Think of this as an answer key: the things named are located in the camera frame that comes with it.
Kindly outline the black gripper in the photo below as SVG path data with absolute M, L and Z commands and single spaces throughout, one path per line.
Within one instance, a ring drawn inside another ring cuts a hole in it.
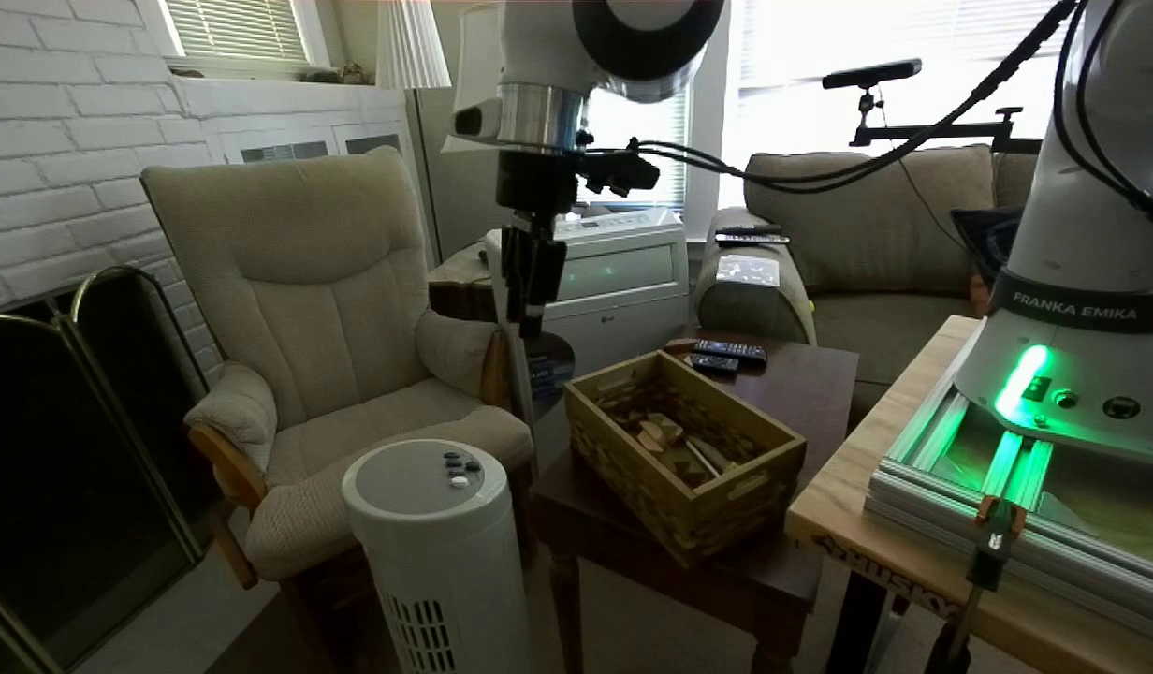
M 517 213 L 502 231 L 502 275 L 510 284 L 505 323 L 517 337 L 529 337 L 553 323 L 553 294 L 560 282 L 564 242 L 553 234 L 553 221 L 578 202 L 578 176 L 564 156 L 553 152 L 497 152 L 497 202 Z

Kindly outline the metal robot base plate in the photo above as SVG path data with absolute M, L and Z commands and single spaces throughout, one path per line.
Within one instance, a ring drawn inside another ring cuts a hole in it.
M 866 510 L 971 560 L 1001 428 L 934 393 L 867 476 Z M 1153 636 L 1153 466 L 1056 445 L 1003 575 Z

